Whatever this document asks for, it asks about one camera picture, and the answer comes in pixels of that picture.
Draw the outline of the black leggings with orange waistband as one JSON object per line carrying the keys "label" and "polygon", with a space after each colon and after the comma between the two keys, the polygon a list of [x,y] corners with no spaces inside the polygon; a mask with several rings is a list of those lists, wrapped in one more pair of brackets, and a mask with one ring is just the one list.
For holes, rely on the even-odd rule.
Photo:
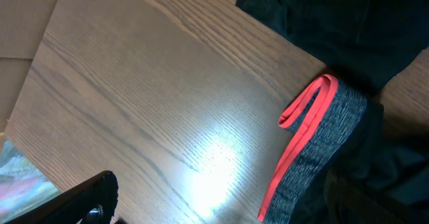
{"label": "black leggings with orange waistband", "polygon": [[382,137],[375,95],[428,47],[428,0],[237,0],[330,72],[283,111],[262,223],[427,223],[428,138]]}

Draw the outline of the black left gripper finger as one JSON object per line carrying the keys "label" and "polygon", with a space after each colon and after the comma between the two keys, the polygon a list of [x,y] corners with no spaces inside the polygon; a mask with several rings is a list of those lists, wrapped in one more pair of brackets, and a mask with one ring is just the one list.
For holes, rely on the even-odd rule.
{"label": "black left gripper finger", "polygon": [[105,170],[7,224],[105,223],[115,215],[119,185]]}

